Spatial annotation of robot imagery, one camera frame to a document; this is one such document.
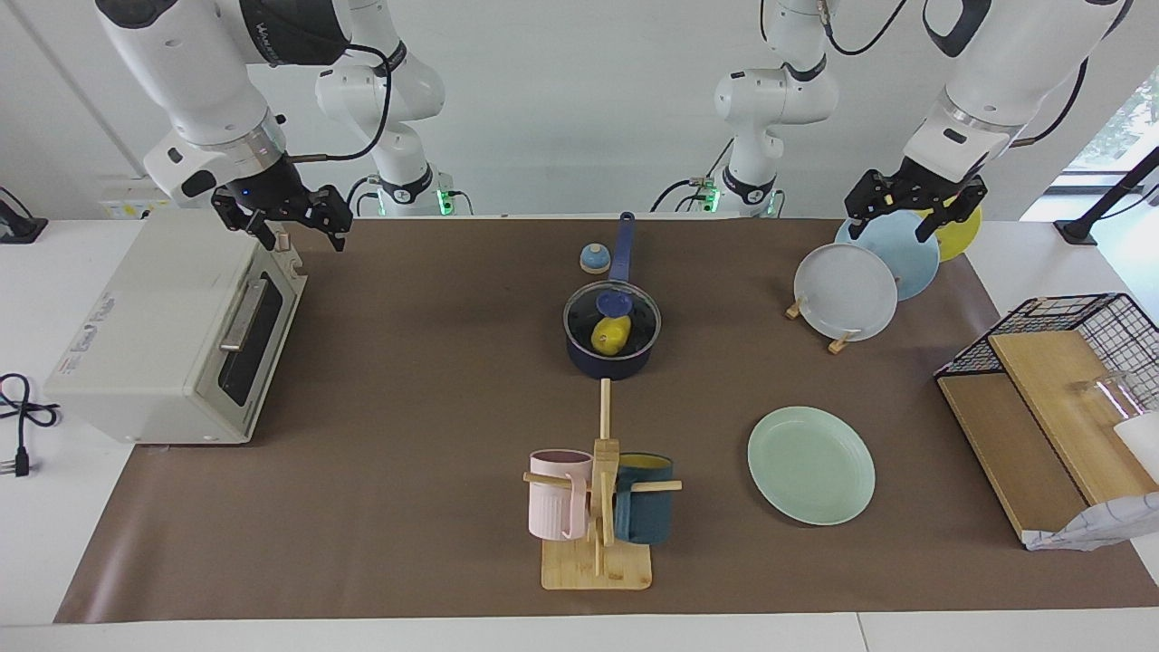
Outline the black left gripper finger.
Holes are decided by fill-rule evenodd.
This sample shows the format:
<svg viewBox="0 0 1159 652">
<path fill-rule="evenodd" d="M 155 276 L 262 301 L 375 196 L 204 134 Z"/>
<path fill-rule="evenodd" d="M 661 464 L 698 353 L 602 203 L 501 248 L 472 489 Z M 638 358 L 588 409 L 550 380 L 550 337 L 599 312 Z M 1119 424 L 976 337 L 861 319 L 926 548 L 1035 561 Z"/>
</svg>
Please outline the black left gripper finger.
<svg viewBox="0 0 1159 652">
<path fill-rule="evenodd" d="M 982 180 L 970 180 L 955 197 L 943 199 L 931 208 L 916 212 L 923 222 L 916 227 L 914 239 L 938 239 L 939 244 L 971 244 L 981 230 L 981 202 L 987 195 Z"/>
<path fill-rule="evenodd" d="M 848 191 L 844 206 L 850 220 L 850 239 L 857 241 L 885 206 L 885 178 L 882 173 L 863 173 Z"/>
</svg>

